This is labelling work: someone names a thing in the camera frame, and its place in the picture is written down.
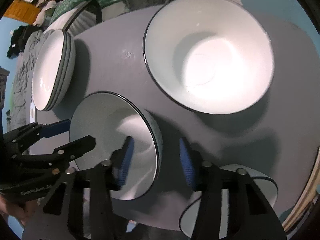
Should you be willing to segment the person's left hand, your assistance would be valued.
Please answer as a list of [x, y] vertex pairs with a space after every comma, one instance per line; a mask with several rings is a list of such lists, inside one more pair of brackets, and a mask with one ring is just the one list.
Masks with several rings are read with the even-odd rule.
[[15, 217], [23, 227], [26, 226], [27, 221], [37, 208], [37, 200], [26, 202], [24, 208], [9, 202], [3, 196], [1, 196], [0, 202], [1, 216], [4, 220], [7, 222], [9, 216]]

